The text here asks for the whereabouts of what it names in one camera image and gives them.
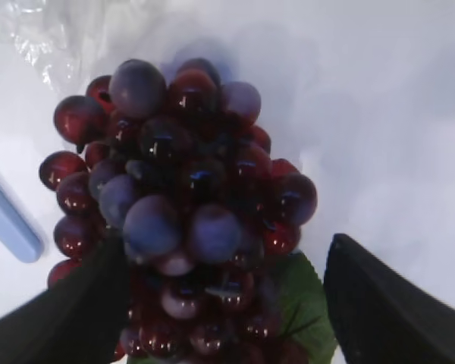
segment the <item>grape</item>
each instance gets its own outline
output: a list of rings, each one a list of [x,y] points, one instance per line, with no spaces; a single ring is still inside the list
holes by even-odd
[[[47,287],[50,288],[54,286],[58,281],[66,278],[74,268],[79,267],[80,265],[80,262],[72,259],[63,260],[62,262],[54,265],[49,272],[49,276],[47,277]]]
[[[133,260],[167,254],[181,238],[177,212],[161,195],[143,197],[128,212],[123,236]]]
[[[203,290],[186,278],[168,284],[162,292],[162,308],[177,320],[194,319],[203,306]]]
[[[169,277],[186,275],[196,266],[193,259],[180,247],[165,256],[159,257],[152,264],[157,271]]]
[[[147,118],[158,111],[166,95],[165,79],[149,62],[125,61],[117,68],[109,84],[115,106],[131,118]]]
[[[94,209],[96,202],[89,194],[88,180],[87,172],[76,172],[58,185],[58,204],[67,215],[84,215]]]
[[[160,165],[177,164],[189,157],[193,141],[175,119],[158,116],[142,126],[140,149],[146,158]]]
[[[173,360],[186,351],[186,339],[180,328],[168,318],[157,318],[140,329],[142,348],[157,359]]]
[[[54,241],[59,251],[71,259],[82,259],[98,243],[93,224],[78,216],[64,216],[54,228]]]
[[[140,342],[140,328],[132,326],[124,328],[120,335],[120,345],[123,351],[132,358],[146,358],[148,353],[142,348]]]
[[[221,76],[214,65],[205,58],[192,58],[185,61],[178,69],[177,75],[188,70],[198,70],[206,72],[216,86],[221,85]]]
[[[240,245],[241,235],[242,228],[232,212],[222,206],[204,205],[191,221],[189,250],[200,262],[227,262]]]
[[[261,111],[261,96],[249,83],[230,82],[221,88],[221,109],[225,114],[235,115],[245,127],[249,127],[256,122]]]
[[[287,224],[305,224],[317,208],[317,190],[313,182],[298,173],[274,181],[272,213]]]
[[[205,320],[190,333],[190,344],[203,356],[219,354],[229,344],[230,332],[226,324],[218,320]]]
[[[54,125],[61,137],[81,150],[104,133],[107,123],[101,105],[88,96],[69,96],[54,111]]]
[[[104,142],[92,142],[86,147],[84,159],[89,168],[93,168],[100,161],[107,159],[111,147]]]
[[[101,189],[99,210],[108,224],[121,229],[128,210],[140,197],[135,180],[128,174],[120,174]]]
[[[300,228],[297,226],[283,225],[277,222],[264,229],[263,240],[265,251],[270,255],[285,255],[293,252],[301,238]]]
[[[225,189],[226,182],[223,164],[213,158],[191,162],[182,173],[183,189],[193,202],[217,199]]]
[[[75,172],[87,171],[86,164],[72,152],[56,152],[47,157],[39,167],[39,178],[50,190],[55,191],[61,181]]]
[[[88,188],[91,196],[95,199],[99,199],[101,189],[115,176],[124,173],[124,165],[122,162],[105,159],[100,161],[91,170],[89,176]]]
[[[204,71],[180,72],[168,88],[168,107],[189,116],[210,115],[219,105],[218,87]]]
[[[115,109],[108,92],[110,79],[108,75],[97,77],[86,89],[86,96],[93,97],[108,115]]]
[[[299,173],[298,169],[286,159],[273,159],[272,177],[282,177],[285,174]]]

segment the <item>blue object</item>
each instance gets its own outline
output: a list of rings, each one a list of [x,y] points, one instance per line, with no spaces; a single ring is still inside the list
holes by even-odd
[[[20,261],[37,261],[44,245],[31,226],[0,189],[0,241]]]

